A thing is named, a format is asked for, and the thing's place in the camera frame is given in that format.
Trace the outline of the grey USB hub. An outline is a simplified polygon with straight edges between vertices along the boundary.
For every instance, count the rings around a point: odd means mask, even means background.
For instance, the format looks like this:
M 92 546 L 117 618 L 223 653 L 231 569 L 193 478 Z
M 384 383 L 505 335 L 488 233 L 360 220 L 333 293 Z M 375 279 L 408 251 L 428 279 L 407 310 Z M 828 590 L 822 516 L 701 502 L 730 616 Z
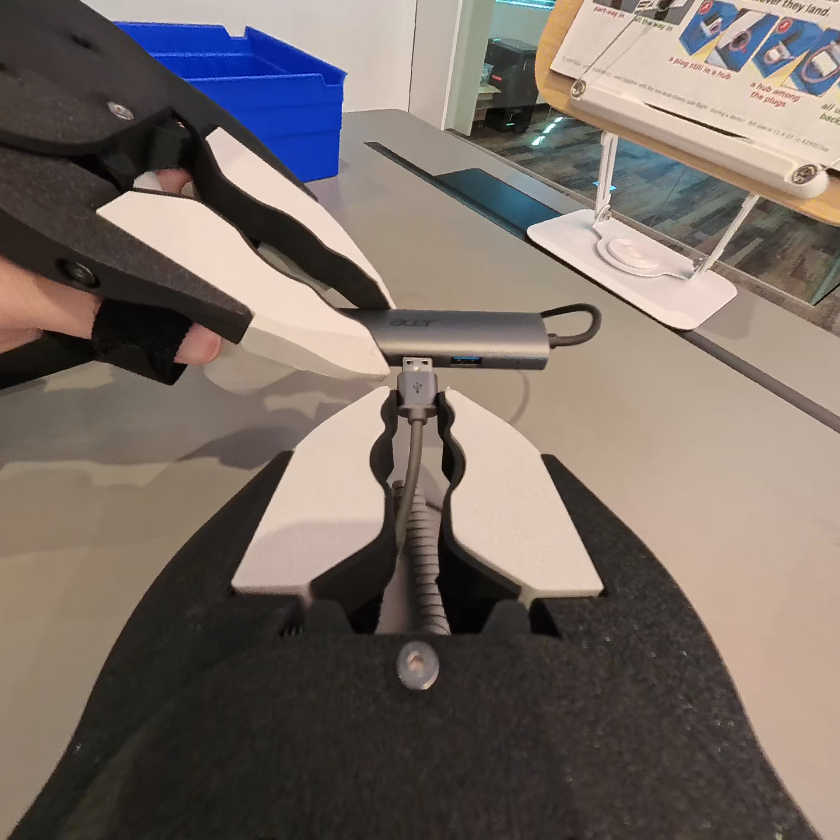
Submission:
M 346 308 L 342 313 L 368 329 L 392 368 L 427 359 L 437 369 L 542 371 L 552 350 L 586 343 L 602 326 L 600 310 L 588 303 L 543 312 Z M 585 331 L 548 330 L 548 319 L 577 313 L 591 317 Z

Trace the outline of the person's left hand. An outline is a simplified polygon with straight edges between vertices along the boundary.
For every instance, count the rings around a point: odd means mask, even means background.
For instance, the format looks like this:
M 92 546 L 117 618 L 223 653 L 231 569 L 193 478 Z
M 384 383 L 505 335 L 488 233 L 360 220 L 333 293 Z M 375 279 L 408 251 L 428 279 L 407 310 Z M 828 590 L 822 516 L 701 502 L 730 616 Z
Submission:
M 192 177 L 184 170 L 161 170 L 157 179 L 164 192 L 182 194 Z M 42 337 L 61 333 L 89 340 L 100 309 L 99 298 L 84 290 L 60 285 L 1 257 L 1 354 Z M 200 325 L 186 334 L 175 361 L 207 364 L 223 349 L 223 340 Z

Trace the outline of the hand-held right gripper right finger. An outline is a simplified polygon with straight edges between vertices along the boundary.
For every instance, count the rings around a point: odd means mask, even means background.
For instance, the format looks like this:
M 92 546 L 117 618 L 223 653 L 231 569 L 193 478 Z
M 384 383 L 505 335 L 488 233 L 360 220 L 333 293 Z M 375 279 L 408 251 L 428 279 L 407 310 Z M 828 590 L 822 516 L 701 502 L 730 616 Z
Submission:
M 508 422 L 448 388 L 438 399 L 438 586 L 452 614 L 502 600 L 599 596 L 604 584 L 542 455 Z

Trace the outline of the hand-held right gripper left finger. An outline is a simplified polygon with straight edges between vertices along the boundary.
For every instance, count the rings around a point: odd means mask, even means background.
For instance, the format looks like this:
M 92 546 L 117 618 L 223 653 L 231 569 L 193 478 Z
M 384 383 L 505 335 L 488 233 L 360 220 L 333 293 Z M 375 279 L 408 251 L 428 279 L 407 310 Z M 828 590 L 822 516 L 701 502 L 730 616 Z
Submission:
M 352 614 L 383 593 L 396 566 L 396 424 L 396 394 L 381 386 L 300 441 L 234 574 L 237 594 Z

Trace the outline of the white stand with wooden board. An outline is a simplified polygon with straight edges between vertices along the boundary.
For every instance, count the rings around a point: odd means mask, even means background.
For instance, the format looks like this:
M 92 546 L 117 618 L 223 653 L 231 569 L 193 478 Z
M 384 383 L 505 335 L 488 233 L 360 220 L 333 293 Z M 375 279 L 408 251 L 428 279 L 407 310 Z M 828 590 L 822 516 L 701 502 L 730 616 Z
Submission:
M 713 268 L 760 198 L 838 226 L 838 146 L 831 156 L 778 143 L 767 133 L 731 133 L 554 72 L 553 58 L 582 3 L 555 3 L 539 42 L 535 78 L 552 108 L 602 132 L 595 205 L 534 224 L 527 235 L 657 321 L 693 330 L 736 297 L 735 286 Z M 614 217 L 611 188 L 619 140 L 746 191 L 710 255 L 689 259 Z

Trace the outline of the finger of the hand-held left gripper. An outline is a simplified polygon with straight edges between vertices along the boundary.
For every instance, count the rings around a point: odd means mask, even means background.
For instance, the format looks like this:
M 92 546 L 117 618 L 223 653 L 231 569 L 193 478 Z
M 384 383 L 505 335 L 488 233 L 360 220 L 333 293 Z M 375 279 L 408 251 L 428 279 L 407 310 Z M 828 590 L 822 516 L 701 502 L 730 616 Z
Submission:
M 196 142 L 193 180 L 203 202 L 247 239 L 357 308 L 394 308 L 382 277 L 317 199 L 224 129 Z
M 369 330 L 271 266 L 234 225 L 195 199 L 131 191 L 98 215 L 152 247 L 251 316 L 246 351 L 333 379 L 381 381 L 388 363 Z

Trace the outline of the grey desk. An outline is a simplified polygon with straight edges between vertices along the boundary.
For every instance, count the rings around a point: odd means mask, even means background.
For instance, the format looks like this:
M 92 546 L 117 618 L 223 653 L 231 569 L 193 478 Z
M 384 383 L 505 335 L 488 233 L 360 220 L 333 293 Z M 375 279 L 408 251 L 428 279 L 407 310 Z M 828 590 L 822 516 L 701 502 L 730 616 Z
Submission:
M 402 308 L 602 310 L 598 337 L 543 373 L 441 382 L 556 456 L 645 541 L 789 791 L 838 838 L 838 339 L 745 292 L 698 338 L 671 332 L 419 174 L 468 169 L 571 207 L 395 110 L 347 115 L 339 175 L 311 189 Z M 165 563 L 364 391 L 297 373 L 242 395 L 203 371 L 166 386 L 92 363 L 2 393 L 2 838 Z

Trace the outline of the blue plastic bin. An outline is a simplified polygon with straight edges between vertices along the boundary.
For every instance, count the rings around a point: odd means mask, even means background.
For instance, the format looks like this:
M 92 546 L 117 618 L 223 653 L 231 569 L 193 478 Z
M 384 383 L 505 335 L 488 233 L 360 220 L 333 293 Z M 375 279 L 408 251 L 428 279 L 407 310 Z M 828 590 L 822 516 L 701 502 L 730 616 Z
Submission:
M 300 181 L 339 173 L 344 70 L 252 27 L 234 36 L 220 24 L 117 26 L 241 122 Z

